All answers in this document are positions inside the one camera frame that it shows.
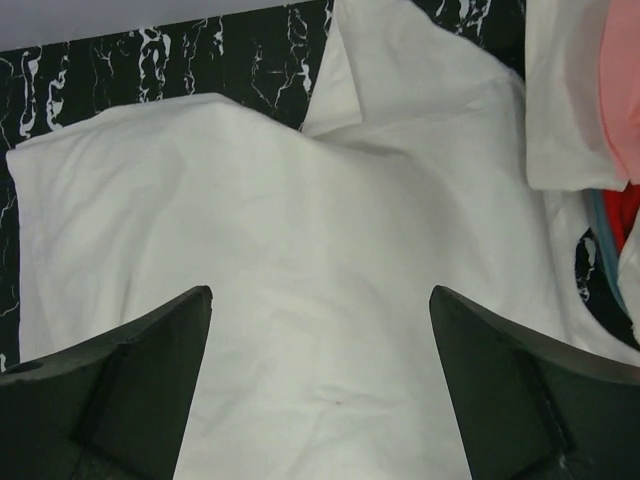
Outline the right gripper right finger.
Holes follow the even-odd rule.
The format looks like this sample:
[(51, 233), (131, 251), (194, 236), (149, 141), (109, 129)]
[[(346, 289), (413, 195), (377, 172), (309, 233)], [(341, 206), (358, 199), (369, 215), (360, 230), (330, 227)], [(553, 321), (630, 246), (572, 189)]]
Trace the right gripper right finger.
[(434, 337), (475, 479), (636, 479), (639, 369), (503, 318), (443, 286)]

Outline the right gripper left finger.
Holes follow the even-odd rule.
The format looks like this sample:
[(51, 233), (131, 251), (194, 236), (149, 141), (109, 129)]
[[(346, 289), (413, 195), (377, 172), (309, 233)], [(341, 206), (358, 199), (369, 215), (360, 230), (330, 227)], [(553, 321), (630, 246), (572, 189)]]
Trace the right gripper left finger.
[(173, 477), (207, 342), (212, 292), (1, 375), (4, 479)]

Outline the white t-shirt robot print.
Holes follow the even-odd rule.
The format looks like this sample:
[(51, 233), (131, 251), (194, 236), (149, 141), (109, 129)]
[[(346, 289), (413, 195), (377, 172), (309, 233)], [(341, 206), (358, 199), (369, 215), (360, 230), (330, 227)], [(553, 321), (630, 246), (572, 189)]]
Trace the white t-shirt robot print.
[(437, 285), (639, 360), (568, 314), (517, 75), (407, 1), (334, 18), (301, 130), (199, 94), (9, 153), (23, 359), (211, 288), (180, 479), (467, 478)]

